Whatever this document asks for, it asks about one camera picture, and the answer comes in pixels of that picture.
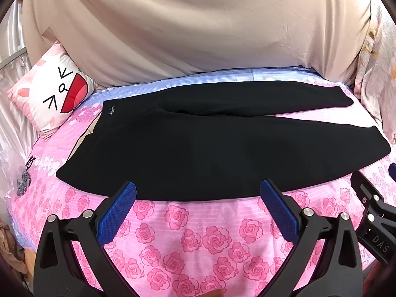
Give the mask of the beige quilt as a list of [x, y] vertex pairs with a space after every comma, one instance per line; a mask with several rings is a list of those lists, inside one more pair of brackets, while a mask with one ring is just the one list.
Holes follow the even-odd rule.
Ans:
[[371, 0], [23, 0], [27, 53], [56, 41], [104, 87], [303, 66], [348, 82]]

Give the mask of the pink rose bed sheet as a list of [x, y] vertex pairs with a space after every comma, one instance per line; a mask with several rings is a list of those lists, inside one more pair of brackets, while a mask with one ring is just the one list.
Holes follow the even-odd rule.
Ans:
[[[105, 100], [184, 84], [265, 80], [326, 85], [302, 68], [244, 69], [113, 87], [91, 95], [48, 141], [33, 146], [31, 184], [22, 197], [7, 202], [18, 241], [36, 249], [49, 215], [78, 217], [101, 202], [101, 197], [76, 190], [55, 174]], [[291, 249], [258, 197], [203, 203], [138, 201], [105, 246], [141, 296], [197, 296], [220, 289], [226, 296], [256, 296]]]

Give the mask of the cartoon cat face pillow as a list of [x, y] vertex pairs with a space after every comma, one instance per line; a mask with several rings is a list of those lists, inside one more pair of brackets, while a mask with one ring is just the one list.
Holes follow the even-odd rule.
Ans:
[[40, 137], [48, 140], [97, 88], [56, 41], [7, 92]]

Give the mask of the clear plastic bag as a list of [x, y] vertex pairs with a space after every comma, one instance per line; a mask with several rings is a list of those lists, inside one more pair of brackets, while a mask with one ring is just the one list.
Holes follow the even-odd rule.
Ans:
[[31, 184], [31, 176], [24, 159], [11, 148], [1, 150], [1, 176], [6, 201], [25, 195]]

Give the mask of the black pants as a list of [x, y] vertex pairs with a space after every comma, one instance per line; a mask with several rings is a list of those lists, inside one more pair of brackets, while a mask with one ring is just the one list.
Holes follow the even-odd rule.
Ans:
[[140, 200], [256, 197], [323, 184], [385, 157], [376, 127], [289, 118], [353, 104], [340, 87], [290, 81], [192, 84], [106, 100], [93, 132], [57, 171], [70, 186]]

